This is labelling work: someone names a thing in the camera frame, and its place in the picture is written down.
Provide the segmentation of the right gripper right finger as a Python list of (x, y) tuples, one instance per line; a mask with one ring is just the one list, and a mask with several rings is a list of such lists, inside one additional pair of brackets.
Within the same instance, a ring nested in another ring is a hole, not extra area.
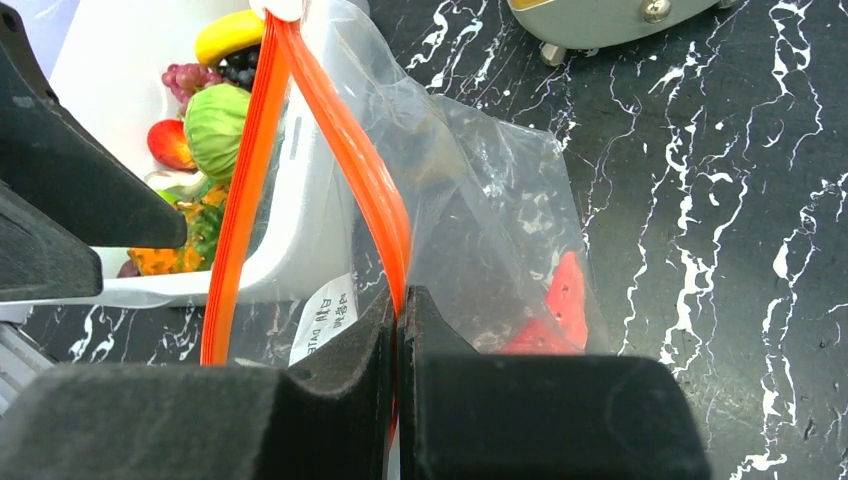
[(412, 288), (398, 335), (403, 479), (708, 479), (685, 395), (644, 357), (481, 354)]

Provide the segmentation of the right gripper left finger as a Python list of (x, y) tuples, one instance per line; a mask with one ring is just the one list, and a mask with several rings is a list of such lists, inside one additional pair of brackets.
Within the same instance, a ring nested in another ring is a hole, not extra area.
[(1, 423), (5, 479), (380, 479), (391, 299), (288, 369), (64, 365)]

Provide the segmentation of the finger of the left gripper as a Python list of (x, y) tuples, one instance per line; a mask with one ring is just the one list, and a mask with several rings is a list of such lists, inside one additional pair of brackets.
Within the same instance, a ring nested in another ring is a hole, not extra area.
[(98, 247), (180, 247), (184, 217), (59, 102), (1, 6), (1, 299), (95, 297)]

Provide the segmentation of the toy watermelon slice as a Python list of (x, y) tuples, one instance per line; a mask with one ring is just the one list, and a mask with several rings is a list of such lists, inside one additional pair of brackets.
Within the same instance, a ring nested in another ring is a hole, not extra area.
[(580, 355), (588, 341), (586, 283), (575, 251), (567, 251), (554, 273), (546, 303), (556, 324), (531, 319), (501, 350), (503, 354)]

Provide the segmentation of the green toy cabbage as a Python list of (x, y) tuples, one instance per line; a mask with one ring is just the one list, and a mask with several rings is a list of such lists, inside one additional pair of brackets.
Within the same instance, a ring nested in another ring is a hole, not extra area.
[(206, 88), (188, 102), (184, 133), (197, 168), (219, 183), (233, 177), (251, 94), (228, 83)]

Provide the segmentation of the clear zip top bag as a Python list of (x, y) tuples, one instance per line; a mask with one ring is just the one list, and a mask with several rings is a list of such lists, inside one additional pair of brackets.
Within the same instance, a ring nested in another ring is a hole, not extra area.
[[(585, 352), (606, 348), (606, 326), (585, 273), (573, 199), (555, 140), (516, 129), (442, 96), (399, 68), (386, 43), (355, 53), (328, 47), (363, 88), (369, 118), (343, 100), (343, 81), (308, 46), (317, 5), (260, 2), (256, 84), (231, 182), (208, 292), (201, 363), (224, 364), (244, 258), (281, 120), (302, 101), (332, 152), (369, 229), (395, 310), (414, 285), (430, 291), (478, 351), (500, 350), (531, 319), (553, 324), (546, 296), (562, 256), (575, 251), (586, 283)], [(531, 148), (521, 173), (517, 132)]]

